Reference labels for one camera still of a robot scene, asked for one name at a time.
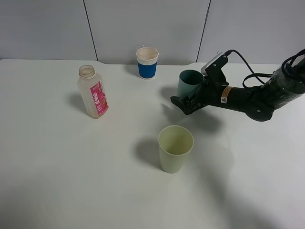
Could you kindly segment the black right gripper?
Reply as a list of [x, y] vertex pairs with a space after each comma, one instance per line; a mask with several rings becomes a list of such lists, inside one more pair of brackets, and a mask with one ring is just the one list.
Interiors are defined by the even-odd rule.
[[206, 106], [215, 106], [238, 112], [252, 111], [252, 89], [229, 86], [221, 67], [206, 68], [205, 82], [191, 97], [171, 96], [171, 103], [185, 115], [192, 114]]

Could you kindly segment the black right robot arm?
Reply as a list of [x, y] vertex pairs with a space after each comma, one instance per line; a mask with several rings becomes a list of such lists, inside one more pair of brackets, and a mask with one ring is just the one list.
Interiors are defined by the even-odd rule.
[[172, 104], [185, 115], [206, 106], [215, 106], [245, 113], [255, 121], [264, 122], [272, 118], [273, 112], [305, 93], [305, 51], [286, 59], [273, 73], [255, 73], [245, 77], [268, 78], [260, 86], [231, 87], [222, 71], [233, 50], [220, 53], [202, 69], [203, 81], [187, 95], [172, 96]]

